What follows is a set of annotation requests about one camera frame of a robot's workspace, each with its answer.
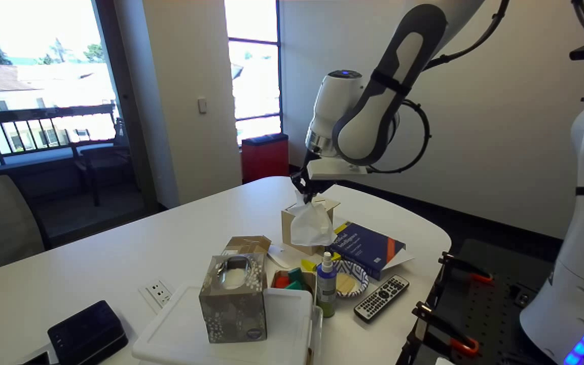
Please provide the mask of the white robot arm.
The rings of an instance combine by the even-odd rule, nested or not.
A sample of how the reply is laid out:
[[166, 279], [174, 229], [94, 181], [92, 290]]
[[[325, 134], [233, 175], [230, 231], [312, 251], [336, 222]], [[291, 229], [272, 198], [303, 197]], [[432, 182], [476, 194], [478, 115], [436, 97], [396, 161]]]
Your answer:
[[[420, 74], [445, 64], [442, 47], [483, 0], [407, 0], [369, 78], [339, 69], [325, 76], [305, 134], [299, 189], [317, 181], [374, 170]], [[572, 123], [576, 207], [552, 274], [521, 310], [528, 339], [558, 365], [584, 365], [584, 111]]]

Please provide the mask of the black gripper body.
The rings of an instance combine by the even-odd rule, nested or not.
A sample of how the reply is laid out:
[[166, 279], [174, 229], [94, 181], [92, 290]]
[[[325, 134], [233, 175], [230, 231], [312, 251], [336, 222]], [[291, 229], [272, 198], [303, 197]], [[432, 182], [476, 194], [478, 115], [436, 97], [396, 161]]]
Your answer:
[[307, 179], [307, 173], [303, 169], [291, 175], [291, 185], [303, 200], [312, 200], [322, 190], [317, 181]]

